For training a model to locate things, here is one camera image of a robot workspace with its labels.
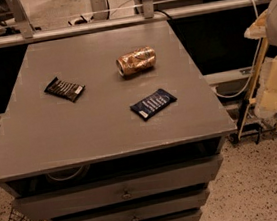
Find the orange soda can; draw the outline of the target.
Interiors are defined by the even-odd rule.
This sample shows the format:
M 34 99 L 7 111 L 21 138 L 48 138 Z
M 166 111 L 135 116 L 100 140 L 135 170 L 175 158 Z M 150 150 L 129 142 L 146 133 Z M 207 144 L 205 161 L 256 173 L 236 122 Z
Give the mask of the orange soda can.
M 145 46 L 120 56 L 115 63 L 119 74 L 127 77 L 154 67 L 156 64 L 156 52 L 152 47 Z

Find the blue snack bar wrapper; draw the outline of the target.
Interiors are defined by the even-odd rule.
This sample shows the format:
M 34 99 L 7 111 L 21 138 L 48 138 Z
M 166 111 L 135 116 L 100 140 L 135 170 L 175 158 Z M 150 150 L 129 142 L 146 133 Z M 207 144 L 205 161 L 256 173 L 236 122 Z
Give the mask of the blue snack bar wrapper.
M 130 106 L 130 110 L 134 111 L 144 121 L 147 121 L 156 113 L 161 112 L 165 107 L 172 102 L 176 102 L 177 98 L 166 92 L 164 89 L 156 90 L 152 95 L 138 101 L 136 104 Z

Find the grey drawer cabinet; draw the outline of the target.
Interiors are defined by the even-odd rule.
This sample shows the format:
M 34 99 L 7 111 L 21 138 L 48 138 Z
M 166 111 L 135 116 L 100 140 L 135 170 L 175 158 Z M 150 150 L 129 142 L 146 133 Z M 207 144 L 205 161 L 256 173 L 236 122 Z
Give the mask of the grey drawer cabinet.
M 85 179 L 61 186 L 20 179 L 13 208 L 29 220 L 198 221 L 215 179 L 223 139 L 93 164 Z

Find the black snack bar wrapper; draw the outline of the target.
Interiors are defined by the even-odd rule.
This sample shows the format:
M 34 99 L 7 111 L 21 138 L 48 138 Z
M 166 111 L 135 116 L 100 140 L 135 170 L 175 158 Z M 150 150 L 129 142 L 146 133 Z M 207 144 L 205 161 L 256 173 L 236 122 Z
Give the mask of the black snack bar wrapper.
M 84 89 L 84 85 L 66 82 L 60 80 L 58 77 L 54 77 L 54 79 L 46 86 L 44 92 L 46 94 L 51 94 L 52 96 L 67 99 L 70 102 L 76 102 Z

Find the metal guard rail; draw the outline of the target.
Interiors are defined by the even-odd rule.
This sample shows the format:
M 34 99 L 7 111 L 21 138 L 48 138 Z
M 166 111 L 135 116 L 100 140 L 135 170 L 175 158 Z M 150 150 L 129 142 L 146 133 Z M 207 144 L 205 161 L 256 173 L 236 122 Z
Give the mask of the metal guard rail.
M 206 4 L 189 5 L 181 8 L 157 11 L 152 17 L 146 19 L 143 14 L 133 15 L 124 18 L 108 19 L 105 21 L 95 21 L 92 23 L 67 28 L 36 31 L 32 37 L 25 38 L 21 34 L 0 37 L 0 48 L 12 47 L 37 42 L 52 41 L 53 39 L 77 37 L 78 35 L 91 34 L 93 32 L 116 30 L 117 28 L 133 27 L 136 25 L 150 24 L 158 21 L 165 21 L 172 17 L 179 19 L 182 17 L 198 16 L 201 14 L 215 13 L 223 10 L 239 9 L 253 5 L 269 3 L 271 0 L 222 0 Z

